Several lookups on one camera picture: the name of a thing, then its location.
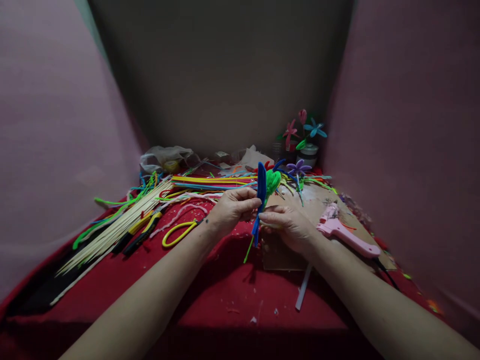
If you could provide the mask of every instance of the cable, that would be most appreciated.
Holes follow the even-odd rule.
[[[372,260],[373,260],[373,262],[380,268],[380,270],[382,270],[382,271],[388,276],[388,278],[390,279],[391,285],[392,285],[395,289],[397,289],[399,292],[401,292],[400,289],[399,289],[399,287],[398,287],[398,285],[397,285],[397,284],[395,283],[395,281],[392,279],[392,277],[390,276],[390,274],[389,274],[389,272],[387,271],[387,269],[385,268],[385,266],[380,262],[379,258],[376,257],[376,258],[373,258]]]

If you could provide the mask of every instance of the cardboard sheet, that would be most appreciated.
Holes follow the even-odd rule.
[[[302,214],[304,214],[313,225],[318,224],[320,217],[327,207],[327,204],[337,200],[338,207],[340,209],[341,222],[349,227],[356,228],[356,230],[353,231],[353,234],[358,238],[362,239],[366,243],[377,245],[369,232],[363,227],[359,220],[352,214],[348,207],[333,191],[327,190],[317,184],[305,184],[302,192],[304,207],[302,207],[299,195],[296,192],[294,195],[292,195],[292,193],[283,185],[281,185],[278,190],[285,200],[278,195],[272,195],[268,199],[267,206],[283,205],[296,208]],[[307,262],[301,256],[291,251],[282,242],[278,235],[268,235],[263,232],[260,236],[263,240],[263,268],[265,270],[303,271],[307,268]],[[370,260],[365,259],[356,251],[351,249],[348,245],[343,243],[342,240],[338,239],[336,236],[332,236],[330,239],[338,241],[341,244],[340,246],[342,246],[346,252],[353,254],[353,256],[351,256],[352,261],[358,261],[371,271],[374,270]],[[395,265],[390,261],[385,253],[382,252],[379,259],[387,270],[396,270]]]

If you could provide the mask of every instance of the bundle of sticks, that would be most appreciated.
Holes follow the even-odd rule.
[[[145,196],[138,200],[130,209],[125,211],[118,219],[111,223],[100,235],[91,243],[80,250],[72,257],[60,270],[57,275],[64,274],[77,266],[89,263],[99,256],[108,254],[123,235],[137,223],[143,214],[148,214],[155,206],[159,204],[156,198],[165,190],[172,188],[171,178],[164,178],[155,188],[150,190]]]

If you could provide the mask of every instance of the hot glue gun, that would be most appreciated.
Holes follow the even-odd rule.
[[[378,246],[371,245],[359,239],[342,225],[339,220],[339,206],[336,201],[327,206],[316,229],[326,237],[331,235],[338,236],[350,247],[368,259],[378,258],[382,253]]]

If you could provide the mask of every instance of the flower petal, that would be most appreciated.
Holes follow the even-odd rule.
[[[302,125],[305,125],[305,121],[307,121],[307,110],[303,109],[298,113],[298,118]]]

